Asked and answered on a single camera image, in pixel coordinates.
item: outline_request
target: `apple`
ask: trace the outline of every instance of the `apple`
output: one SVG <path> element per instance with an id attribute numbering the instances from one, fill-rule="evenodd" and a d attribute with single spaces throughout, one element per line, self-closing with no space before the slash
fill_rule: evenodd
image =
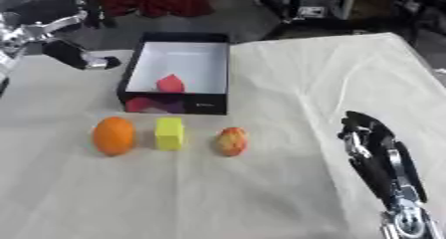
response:
<path id="1" fill-rule="evenodd" d="M 228 127 L 217 136 L 217 147 L 226 156 L 236 156 L 248 145 L 248 135 L 240 127 Z"/>

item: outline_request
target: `robotic hand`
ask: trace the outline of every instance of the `robotic hand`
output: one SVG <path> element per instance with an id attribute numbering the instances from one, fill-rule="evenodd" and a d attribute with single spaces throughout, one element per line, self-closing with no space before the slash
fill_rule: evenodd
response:
<path id="1" fill-rule="evenodd" d="M 382 122 L 347 112 L 338 135 L 349 162 L 374 195 L 382 200 L 380 230 L 385 239 L 443 239 L 423 208 L 427 197 L 407 148 Z"/>
<path id="2" fill-rule="evenodd" d="M 31 43 L 42 44 L 44 54 L 80 70 L 119 66 L 115 57 L 95 57 L 80 45 L 54 35 L 82 24 L 98 28 L 101 23 L 114 26 L 94 0 L 42 0 L 0 13 L 0 95 L 9 83 L 8 75 Z"/>

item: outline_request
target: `orange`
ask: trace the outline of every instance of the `orange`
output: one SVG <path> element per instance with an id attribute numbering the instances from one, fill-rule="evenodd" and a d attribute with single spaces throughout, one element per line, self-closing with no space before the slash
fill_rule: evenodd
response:
<path id="1" fill-rule="evenodd" d="M 104 119 L 93 132 L 93 143 L 108 156 L 124 154 L 133 148 L 133 124 L 119 117 Z"/>

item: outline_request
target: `floor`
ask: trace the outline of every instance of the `floor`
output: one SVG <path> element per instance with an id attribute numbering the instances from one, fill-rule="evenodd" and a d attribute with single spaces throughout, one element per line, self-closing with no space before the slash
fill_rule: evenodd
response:
<path id="1" fill-rule="evenodd" d="M 0 0 L 0 8 L 24 0 Z M 70 38 L 93 50 L 132 49 L 145 31 L 224 32 L 232 43 L 257 41 L 271 30 L 278 20 L 255 0 L 210 0 L 215 12 L 197 18 L 162 17 L 157 19 L 127 15 L 117 18 L 116 29 L 82 29 Z M 309 33 L 296 34 L 307 37 Z M 432 66 L 446 68 L 446 38 L 423 32 L 415 49 Z M 446 86 L 446 75 L 437 74 Z"/>

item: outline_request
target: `black box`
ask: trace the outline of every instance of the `black box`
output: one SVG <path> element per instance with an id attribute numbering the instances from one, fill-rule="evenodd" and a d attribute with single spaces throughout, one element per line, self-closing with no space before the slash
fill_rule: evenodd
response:
<path id="1" fill-rule="evenodd" d="M 126 112 L 152 108 L 172 114 L 226 115 L 229 38 L 225 34 L 145 33 L 117 87 Z M 156 82 L 175 75 L 182 93 L 161 92 Z"/>

